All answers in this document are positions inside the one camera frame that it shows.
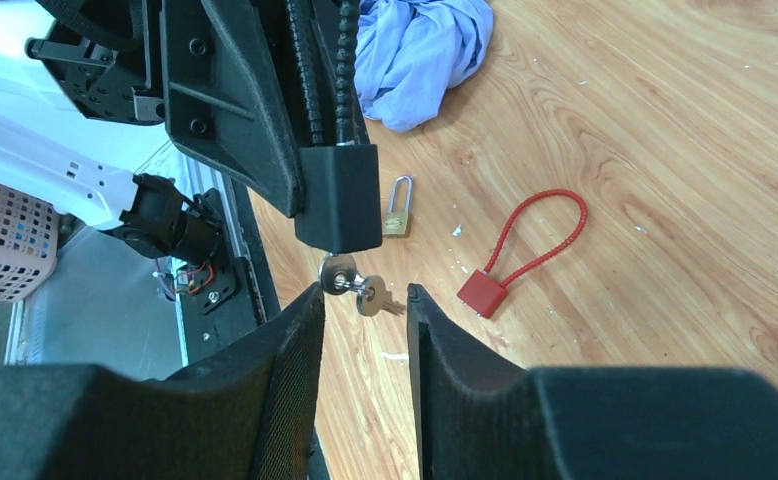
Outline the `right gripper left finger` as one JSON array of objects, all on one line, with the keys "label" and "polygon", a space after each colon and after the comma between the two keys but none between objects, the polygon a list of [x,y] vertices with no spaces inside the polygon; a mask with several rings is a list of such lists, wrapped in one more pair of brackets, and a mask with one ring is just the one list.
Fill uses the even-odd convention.
[{"label": "right gripper left finger", "polygon": [[0,479],[304,479],[324,325],[312,285],[163,380],[0,366]]}]

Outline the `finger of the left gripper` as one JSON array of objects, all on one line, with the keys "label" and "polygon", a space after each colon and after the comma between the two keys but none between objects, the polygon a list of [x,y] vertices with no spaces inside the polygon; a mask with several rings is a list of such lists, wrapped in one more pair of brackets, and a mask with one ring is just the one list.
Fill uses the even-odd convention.
[{"label": "finger of the left gripper", "polygon": [[307,127],[282,1],[165,1],[166,130],[178,149],[292,218]]},{"label": "finger of the left gripper", "polygon": [[313,27],[317,42],[319,112],[325,143],[341,146],[361,142],[361,111],[355,88],[360,3],[314,1]]}]

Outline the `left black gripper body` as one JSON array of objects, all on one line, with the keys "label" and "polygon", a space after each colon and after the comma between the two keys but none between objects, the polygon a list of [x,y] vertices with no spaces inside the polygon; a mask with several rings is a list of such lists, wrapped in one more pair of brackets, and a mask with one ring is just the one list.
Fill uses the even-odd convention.
[{"label": "left black gripper body", "polygon": [[164,121],[160,1],[40,1],[53,17],[25,53],[41,62],[87,119],[138,126]]}]

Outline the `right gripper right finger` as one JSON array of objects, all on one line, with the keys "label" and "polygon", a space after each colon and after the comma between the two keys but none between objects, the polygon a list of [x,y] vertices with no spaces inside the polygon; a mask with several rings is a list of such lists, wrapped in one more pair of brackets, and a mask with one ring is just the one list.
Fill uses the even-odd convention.
[{"label": "right gripper right finger", "polygon": [[525,369],[418,284],[407,335],[425,479],[778,479],[778,389],[752,371]]}]

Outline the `red cable lock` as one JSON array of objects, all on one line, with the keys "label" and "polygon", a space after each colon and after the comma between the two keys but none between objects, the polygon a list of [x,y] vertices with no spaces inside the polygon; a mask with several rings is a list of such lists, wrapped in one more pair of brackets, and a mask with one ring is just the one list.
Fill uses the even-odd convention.
[{"label": "red cable lock", "polygon": [[[555,199],[564,209],[563,225],[545,227],[541,234],[530,232],[538,214],[528,212],[540,206],[551,207]],[[579,193],[554,188],[529,195],[505,217],[504,225],[476,269],[469,269],[456,298],[474,314],[491,319],[508,298],[511,288],[525,275],[563,253],[579,238],[589,220],[589,206]]]}]

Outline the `black cable lock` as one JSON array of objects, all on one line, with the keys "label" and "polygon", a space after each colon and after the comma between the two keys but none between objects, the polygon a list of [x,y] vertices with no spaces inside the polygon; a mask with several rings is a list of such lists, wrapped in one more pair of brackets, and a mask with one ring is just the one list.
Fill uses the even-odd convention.
[{"label": "black cable lock", "polygon": [[300,150],[304,190],[295,233],[302,243],[331,254],[367,251],[382,243],[378,149],[368,138],[361,107],[361,142],[325,143],[312,3],[286,4],[308,131]]}]

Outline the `brass padlock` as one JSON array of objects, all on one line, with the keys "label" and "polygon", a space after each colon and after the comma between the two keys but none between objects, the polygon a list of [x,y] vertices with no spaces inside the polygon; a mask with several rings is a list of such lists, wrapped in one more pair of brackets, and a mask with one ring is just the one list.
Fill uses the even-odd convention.
[{"label": "brass padlock", "polygon": [[[406,196],[401,210],[396,209],[400,185],[406,183]],[[405,238],[409,235],[411,227],[410,208],[414,191],[414,180],[409,175],[402,175],[395,179],[389,198],[387,213],[383,220],[382,234],[387,238]]]}]

